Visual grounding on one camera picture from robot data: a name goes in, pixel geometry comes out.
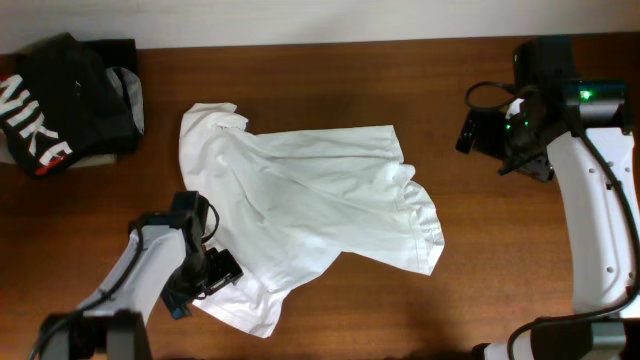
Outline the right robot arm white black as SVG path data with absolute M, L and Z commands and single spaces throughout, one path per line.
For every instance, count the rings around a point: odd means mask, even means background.
M 587 80 L 564 36 L 512 55 L 509 99 L 469 105 L 456 148 L 561 190 L 573 266 L 573 311 L 540 317 L 475 359 L 635 359 L 639 355 L 639 205 L 634 122 L 626 85 Z

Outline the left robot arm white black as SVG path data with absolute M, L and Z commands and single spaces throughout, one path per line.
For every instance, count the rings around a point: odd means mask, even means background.
M 197 191 L 174 195 L 166 211 L 129 224 L 127 247 L 100 286 L 77 309 L 49 315 L 29 354 L 32 359 L 149 359 L 148 318 L 162 301 L 175 320 L 242 277 L 227 250 L 207 249 L 209 216 L 216 209 Z

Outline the white t-shirt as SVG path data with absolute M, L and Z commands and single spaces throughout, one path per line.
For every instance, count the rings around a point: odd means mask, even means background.
M 182 117 L 183 182 L 217 210 L 211 244 L 243 272 L 200 310 L 266 338 L 285 297 L 342 253 L 434 271 L 442 226 L 392 126 L 254 135 L 247 123 L 231 103 L 197 103 Z

